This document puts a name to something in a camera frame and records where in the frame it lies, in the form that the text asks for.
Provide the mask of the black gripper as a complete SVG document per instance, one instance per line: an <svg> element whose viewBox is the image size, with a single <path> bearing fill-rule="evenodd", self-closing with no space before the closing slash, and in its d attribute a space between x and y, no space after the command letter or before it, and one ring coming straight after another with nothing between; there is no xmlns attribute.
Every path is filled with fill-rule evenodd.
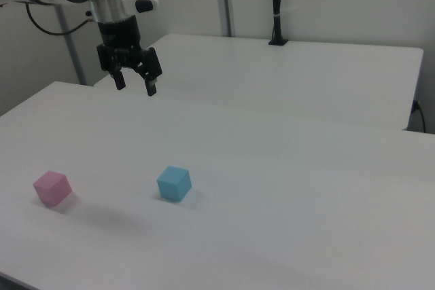
<svg viewBox="0 0 435 290"><path fill-rule="evenodd" d="M141 49L136 16L119 22L98 22L98 28L103 40L97 46L101 70L109 73L116 88L122 90L126 86L122 67L136 67L135 72L144 80L147 95L155 95L156 82L162 75L162 69L153 47Z"/></svg>

